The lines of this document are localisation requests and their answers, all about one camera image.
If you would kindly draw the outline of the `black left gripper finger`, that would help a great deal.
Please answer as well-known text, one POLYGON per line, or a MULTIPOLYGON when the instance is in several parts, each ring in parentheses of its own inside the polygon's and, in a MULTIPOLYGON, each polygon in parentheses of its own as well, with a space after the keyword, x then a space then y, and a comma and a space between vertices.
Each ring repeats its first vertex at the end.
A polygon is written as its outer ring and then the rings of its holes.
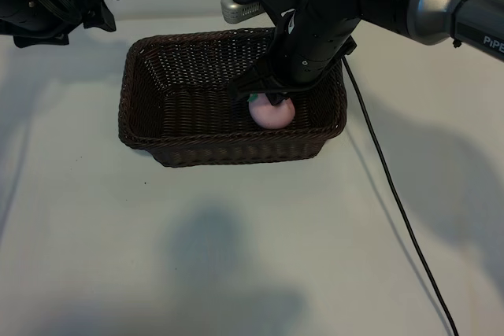
POLYGON ((67 46, 69 44, 69 37, 67 35, 57 35, 54 37, 39 39, 33 37, 14 36, 13 41, 15 46, 18 48, 26 48, 37 45, 67 46))
POLYGON ((83 18, 83 27, 100 28, 103 31, 115 32, 117 30, 114 15, 104 1, 96 4, 83 18))

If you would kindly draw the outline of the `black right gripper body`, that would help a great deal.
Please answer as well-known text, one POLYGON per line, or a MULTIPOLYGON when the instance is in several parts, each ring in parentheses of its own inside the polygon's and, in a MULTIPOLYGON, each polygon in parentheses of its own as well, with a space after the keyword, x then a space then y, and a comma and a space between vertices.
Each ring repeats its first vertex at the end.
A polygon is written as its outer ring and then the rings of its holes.
POLYGON ((356 27, 355 18, 324 16, 308 0, 301 0, 276 26, 266 53, 228 83, 230 96, 292 96, 315 87, 343 54, 343 45, 356 27))

